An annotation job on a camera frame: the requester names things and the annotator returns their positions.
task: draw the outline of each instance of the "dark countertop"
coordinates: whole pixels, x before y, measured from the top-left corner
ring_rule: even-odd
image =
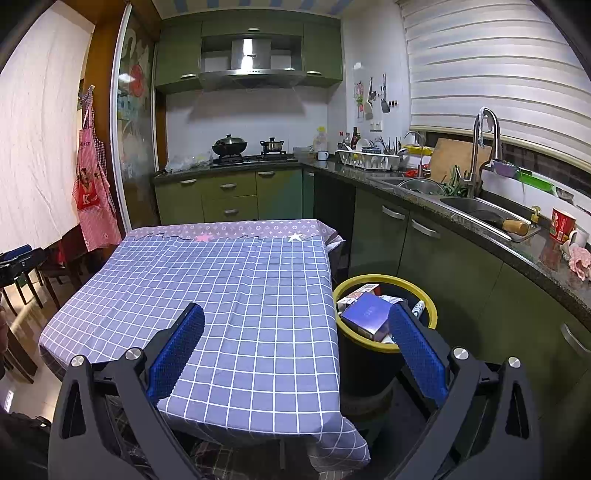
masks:
[[[591,331],[591,283],[581,281],[569,268],[568,263],[562,259],[559,245],[550,238],[547,230],[542,229],[541,232],[521,243],[504,240],[438,203],[429,201],[427,197],[417,196],[404,189],[387,187],[371,179],[371,177],[381,176],[389,178],[392,176],[389,173],[366,172],[332,161],[310,160],[288,163],[270,161],[240,166],[194,168],[174,174],[159,174],[154,177],[154,184],[239,171],[285,170],[299,166],[369,190],[389,202],[418,212],[458,233],[529,278]]]

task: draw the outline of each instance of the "red cup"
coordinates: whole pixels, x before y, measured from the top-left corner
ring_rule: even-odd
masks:
[[[550,237],[563,244],[569,238],[574,229],[577,219],[562,210],[552,209],[552,220],[550,222]]]

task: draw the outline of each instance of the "kitchen faucet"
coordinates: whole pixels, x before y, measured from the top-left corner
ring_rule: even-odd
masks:
[[[409,130],[403,138],[406,138],[407,136],[409,136],[410,134],[414,134],[416,135],[416,137],[419,138],[420,140],[420,145],[421,145],[421,160],[418,163],[418,176],[419,178],[421,178],[423,176],[423,150],[425,149],[425,137],[420,134],[419,132],[417,132],[416,130]]]
[[[488,117],[489,120],[492,120],[492,150],[491,157],[488,159],[488,162],[486,163],[490,163],[491,160],[503,161],[503,150],[501,147],[501,127],[499,127],[499,119],[496,117],[495,113],[492,110],[486,107],[482,109],[482,112],[483,120],[484,117]],[[474,198],[476,196],[476,165],[478,164],[478,144],[480,136],[480,127],[480,115],[477,115],[476,121],[474,122],[474,138],[472,139],[472,163],[470,165],[470,172],[463,178],[463,183],[467,184],[468,186],[468,198]]]

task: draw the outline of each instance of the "blue checkered tablecloth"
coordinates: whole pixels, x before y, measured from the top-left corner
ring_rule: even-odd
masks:
[[[127,237],[41,335],[49,363],[144,347],[187,303],[206,327],[158,408],[177,430],[222,445],[297,436],[320,472],[369,462],[340,413],[335,310],[321,236],[193,241]]]

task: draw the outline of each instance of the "gas stove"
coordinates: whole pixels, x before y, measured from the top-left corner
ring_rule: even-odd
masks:
[[[229,165],[246,165],[251,163],[295,162],[293,155],[286,152],[261,153],[260,155],[231,155],[213,160],[213,167],[227,167]]]

